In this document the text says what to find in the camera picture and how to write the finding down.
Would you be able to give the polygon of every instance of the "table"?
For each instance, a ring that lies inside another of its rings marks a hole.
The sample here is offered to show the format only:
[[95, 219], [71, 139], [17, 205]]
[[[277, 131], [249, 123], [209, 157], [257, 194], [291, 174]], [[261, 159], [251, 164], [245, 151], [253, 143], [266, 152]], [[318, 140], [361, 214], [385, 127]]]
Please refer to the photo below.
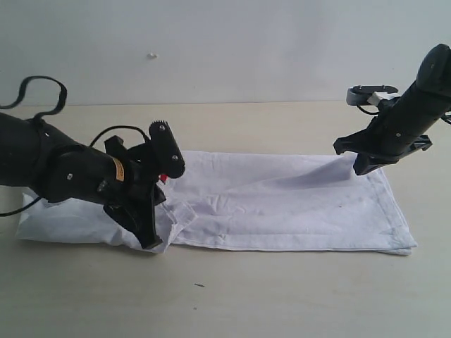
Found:
[[[182, 149], [333, 154], [335, 139], [369, 118], [329, 101], [70, 106], [47, 121], [83, 143], [109, 125], [166, 119]], [[0, 337], [449, 337], [451, 129], [440, 121], [428, 134], [433, 147], [385, 170], [419, 243], [409, 257], [180, 246], [151, 255], [22, 242], [18, 217], [0, 219]], [[18, 189], [0, 196], [2, 211], [20, 205]]]

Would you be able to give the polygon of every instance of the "folded cloth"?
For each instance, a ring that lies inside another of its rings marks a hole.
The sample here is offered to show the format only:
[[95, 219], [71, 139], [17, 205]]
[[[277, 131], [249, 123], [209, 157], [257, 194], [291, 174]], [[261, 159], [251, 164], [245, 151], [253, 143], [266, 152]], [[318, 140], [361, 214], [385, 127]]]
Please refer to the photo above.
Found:
[[[354, 156], [186, 151], [186, 173], [163, 187], [156, 208], [163, 244], [225, 250], [382, 251], [410, 254], [416, 242], [382, 170], [356, 176]], [[24, 194], [24, 204], [31, 201]], [[135, 237], [101, 206], [43, 201], [23, 213], [17, 237], [46, 242], [124, 244]]]

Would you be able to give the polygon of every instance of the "white wall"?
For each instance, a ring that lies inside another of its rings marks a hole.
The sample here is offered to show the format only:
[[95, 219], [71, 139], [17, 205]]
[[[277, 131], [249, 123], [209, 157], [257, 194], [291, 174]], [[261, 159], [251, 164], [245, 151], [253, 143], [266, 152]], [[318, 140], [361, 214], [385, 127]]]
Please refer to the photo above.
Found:
[[[450, 14], [450, 0], [0, 0], [0, 102], [36, 74], [64, 82], [70, 104], [405, 89], [431, 47], [451, 44]], [[34, 84], [26, 103], [51, 104], [55, 90]]]

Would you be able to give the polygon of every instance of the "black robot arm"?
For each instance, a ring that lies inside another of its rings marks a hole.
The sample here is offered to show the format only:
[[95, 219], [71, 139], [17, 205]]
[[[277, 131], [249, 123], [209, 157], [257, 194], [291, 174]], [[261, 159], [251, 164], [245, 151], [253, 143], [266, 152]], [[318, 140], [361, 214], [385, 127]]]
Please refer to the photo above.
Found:
[[377, 115], [369, 126], [334, 143], [337, 154], [358, 153], [354, 171], [365, 175], [379, 167], [397, 163], [432, 142], [423, 133], [438, 119], [449, 122], [451, 109], [451, 50], [439, 44], [424, 58], [416, 80], [402, 95], [388, 86], [355, 86], [348, 89], [347, 103], [376, 106]]
[[[185, 171], [168, 123], [152, 123], [150, 138], [137, 127], [110, 127], [85, 146], [42, 119], [59, 113], [66, 102], [66, 88], [50, 77], [24, 79], [16, 102], [0, 109], [17, 106], [27, 84], [39, 78], [60, 85], [58, 104], [30, 120], [0, 113], [0, 185], [29, 187], [39, 199], [51, 203], [74, 198], [101, 204], [111, 218], [136, 236], [143, 249], [161, 243], [155, 231], [154, 207], [166, 197], [157, 182], [161, 175], [178, 178]], [[105, 141], [105, 152], [92, 147], [105, 132], [121, 128], [139, 131], [144, 142], [126, 149], [123, 140], [113, 136]]]

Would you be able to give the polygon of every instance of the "white cloth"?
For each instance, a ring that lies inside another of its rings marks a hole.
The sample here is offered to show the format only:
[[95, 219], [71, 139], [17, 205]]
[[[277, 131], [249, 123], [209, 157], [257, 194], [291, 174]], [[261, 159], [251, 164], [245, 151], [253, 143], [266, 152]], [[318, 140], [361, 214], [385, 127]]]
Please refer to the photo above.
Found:
[[[169, 180], [156, 207], [163, 244], [226, 250], [382, 251], [407, 255], [416, 242], [382, 170], [356, 176], [354, 156], [186, 151], [186, 173]], [[24, 194], [24, 204], [34, 196]], [[20, 239], [124, 244], [136, 238], [101, 206], [40, 202], [23, 213]]]

